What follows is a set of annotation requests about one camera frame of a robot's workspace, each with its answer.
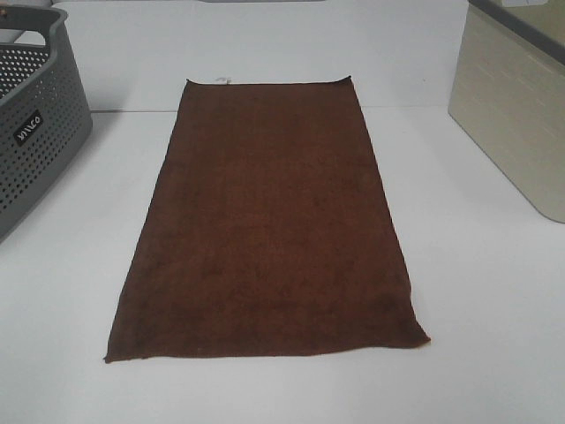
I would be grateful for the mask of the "brown towel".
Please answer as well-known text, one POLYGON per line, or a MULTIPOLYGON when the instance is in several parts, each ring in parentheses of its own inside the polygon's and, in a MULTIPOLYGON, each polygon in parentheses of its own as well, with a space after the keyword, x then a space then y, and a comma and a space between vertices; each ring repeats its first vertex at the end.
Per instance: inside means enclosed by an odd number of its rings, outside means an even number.
POLYGON ((428 342, 352 80, 188 81, 105 360, 428 342))

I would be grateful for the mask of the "beige plastic storage box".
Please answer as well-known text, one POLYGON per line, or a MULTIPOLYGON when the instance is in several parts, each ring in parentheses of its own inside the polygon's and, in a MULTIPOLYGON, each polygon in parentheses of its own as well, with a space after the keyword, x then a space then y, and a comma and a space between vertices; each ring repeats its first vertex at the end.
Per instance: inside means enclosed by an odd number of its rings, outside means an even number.
POLYGON ((449 115, 544 217, 564 220, 564 3, 470 1, 449 115))

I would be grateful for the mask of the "grey perforated plastic basket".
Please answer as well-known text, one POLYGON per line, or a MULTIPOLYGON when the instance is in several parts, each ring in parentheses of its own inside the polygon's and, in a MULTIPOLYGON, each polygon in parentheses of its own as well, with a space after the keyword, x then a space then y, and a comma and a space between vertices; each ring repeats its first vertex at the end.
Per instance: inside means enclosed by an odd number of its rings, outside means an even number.
POLYGON ((1 45, 1 235, 44 197, 93 129, 66 30, 66 11, 4 5, 1 27, 36 32, 42 45, 1 45))

